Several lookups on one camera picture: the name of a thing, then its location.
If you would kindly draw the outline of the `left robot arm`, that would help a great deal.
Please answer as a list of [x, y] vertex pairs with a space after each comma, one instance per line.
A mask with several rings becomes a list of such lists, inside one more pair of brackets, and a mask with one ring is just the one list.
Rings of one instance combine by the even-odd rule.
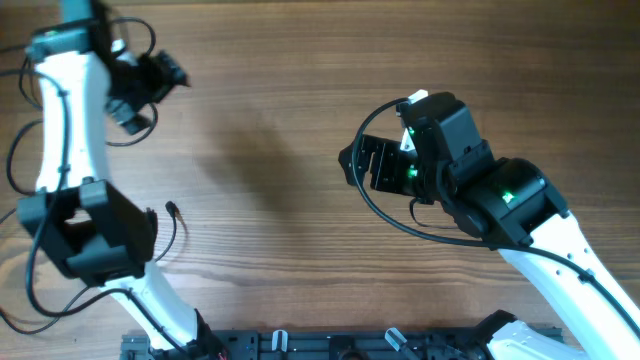
[[40, 80], [44, 148], [32, 195], [17, 206], [34, 252], [66, 278], [117, 300], [145, 330], [155, 359], [221, 359], [226, 351], [185, 303], [155, 258], [158, 223], [113, 185], [104, 121], [128, 133], [150, 127], [140, 113], [188, 76], [167, 53], [131, 56], [112, 37], [107, 6], [64, 1], [60, 24], [37, 30], [27, 49]]

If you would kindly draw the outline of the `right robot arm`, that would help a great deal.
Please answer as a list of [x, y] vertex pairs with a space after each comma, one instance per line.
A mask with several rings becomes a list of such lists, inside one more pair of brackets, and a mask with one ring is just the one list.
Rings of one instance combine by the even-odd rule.
[[339, 154], [346, 181], [440, 205], [454, 244], [499, 253], [545, 298], [576, 339], [568, 346], [506, 311], [485, 318], [455, 345], [465, 359], [635, 359], [639, 309], [590, 247], [567, 201], [520, 158], [495, 158], [468, 107], [453, 94], [420, 90], [390, 102], [400, 140], [359, 129]]

